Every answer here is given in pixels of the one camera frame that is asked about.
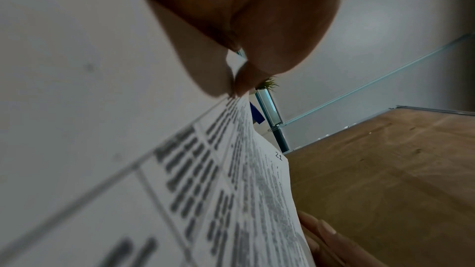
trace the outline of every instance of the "open book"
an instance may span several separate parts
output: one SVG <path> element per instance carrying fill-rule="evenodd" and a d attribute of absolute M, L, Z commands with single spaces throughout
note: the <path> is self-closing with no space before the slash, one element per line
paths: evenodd
<path fill-rule="evenodd" d="M 314 266 L 244 59 L 148 0 L 2 3 L 0 266 Z"/>

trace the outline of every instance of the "hand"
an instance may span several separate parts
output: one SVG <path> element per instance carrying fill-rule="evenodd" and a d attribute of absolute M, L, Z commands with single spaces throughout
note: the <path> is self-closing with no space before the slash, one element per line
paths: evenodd
<path fill-rule="evenodd" d="M 328 223 L 298 212 L 302 227 L 324 242 L 325 247 L 305 235 L 317 267 L 387 267 L 349 238 L 337 233 Z"/>

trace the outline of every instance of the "finger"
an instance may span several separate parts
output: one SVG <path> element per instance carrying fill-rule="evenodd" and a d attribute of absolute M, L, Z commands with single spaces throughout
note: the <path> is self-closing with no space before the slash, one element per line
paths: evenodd
<path fill-rule="evenodd" d="M 318 231 L 318 219 L 313 217 L 306 212 L 297 211 L 298 219 L 300 220 L 300 224 L 309 230 L 312 234 L 316 235 L 320 238 L 320 240 L 324 241 L 323 237 L 320 235 Z"/>
<path fill-rule="evenodd" d="M 236 75 L 234 91 L 238 97 L 241 97 L 265 81 L 269 76 L 270 74 L 259 70 L 248 61 L 241 67 Z"/>
<path fill-rule="evenodd" d="M 342 267 L 343 264 L 335 260 L 331 254 L 322 248 L 317 241 L 305 235 L 310 252 L 312 253 L 313 261 L 318 267 Z"/>
<path fill-rule="evenodd" d="M 352 267 L 387 267 L 351 239 L 337 233 L 328 223 L 320 220 L 318 231 L 325 243 Z"/>

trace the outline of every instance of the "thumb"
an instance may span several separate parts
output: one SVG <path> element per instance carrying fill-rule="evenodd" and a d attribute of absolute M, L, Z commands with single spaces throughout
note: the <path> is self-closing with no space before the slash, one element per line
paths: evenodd
<path fill-rule="evenodd" d="M 271 76 L 271 74 L 259 70 L 256 66 L 247 61 L 244 66 L 239 69 L 236 75 L 234 92 L 238 97 L 241 97 L 246 94 L 246 92 L 265 81 L 269 76 Z"/>
<path fill-rule="evenodd" d="M 348 265 L 352 267 L 387 267 L 353 240 L 337 233 L 325 221 L 320 220 L 317 227 L 325 243 Z"/>

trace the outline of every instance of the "fingernail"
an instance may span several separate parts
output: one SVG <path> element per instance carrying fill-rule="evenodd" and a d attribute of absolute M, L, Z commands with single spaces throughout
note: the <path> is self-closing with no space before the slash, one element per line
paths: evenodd
<path fill-rule="evenodd" d="M 330 226 L 330 224 L 326 223 L 324 220 L 320 220 L 320 224 L 322 225 L 323 229 L 329 233 L 330 235 L 336 234 L 336 230 Z"/>

